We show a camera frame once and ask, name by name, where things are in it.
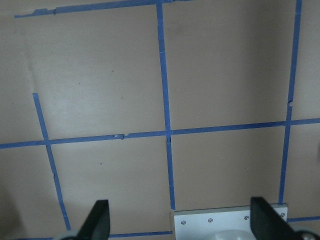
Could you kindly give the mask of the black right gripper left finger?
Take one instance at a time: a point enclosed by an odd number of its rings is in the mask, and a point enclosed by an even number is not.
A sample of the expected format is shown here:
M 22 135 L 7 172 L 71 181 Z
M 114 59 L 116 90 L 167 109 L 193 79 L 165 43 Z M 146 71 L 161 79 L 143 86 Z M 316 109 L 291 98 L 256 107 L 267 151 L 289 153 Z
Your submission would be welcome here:
M 111 220 L 109 201 L 97 200 L 86 220 L 75 236 L 76 240 L 107 240 L 110 236 Z

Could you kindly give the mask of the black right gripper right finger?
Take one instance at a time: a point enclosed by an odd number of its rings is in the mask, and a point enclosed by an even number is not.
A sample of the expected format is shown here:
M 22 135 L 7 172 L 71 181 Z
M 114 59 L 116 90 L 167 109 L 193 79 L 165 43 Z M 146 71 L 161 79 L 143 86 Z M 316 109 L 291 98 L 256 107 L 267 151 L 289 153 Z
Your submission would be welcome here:
M 257 240 L 306 240 L 306 231 L 293 230 L 263 197 L 250 199 L 250 229 Z

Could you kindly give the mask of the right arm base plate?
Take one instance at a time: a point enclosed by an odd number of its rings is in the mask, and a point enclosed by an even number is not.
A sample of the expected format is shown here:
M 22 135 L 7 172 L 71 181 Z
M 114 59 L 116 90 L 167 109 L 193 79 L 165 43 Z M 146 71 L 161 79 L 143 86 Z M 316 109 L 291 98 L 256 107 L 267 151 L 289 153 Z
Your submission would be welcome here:
M 176 240 L 254 240 L 251 210 L 256 200 L 249 205 L 179 210 L 173 213 L 174 238 Z

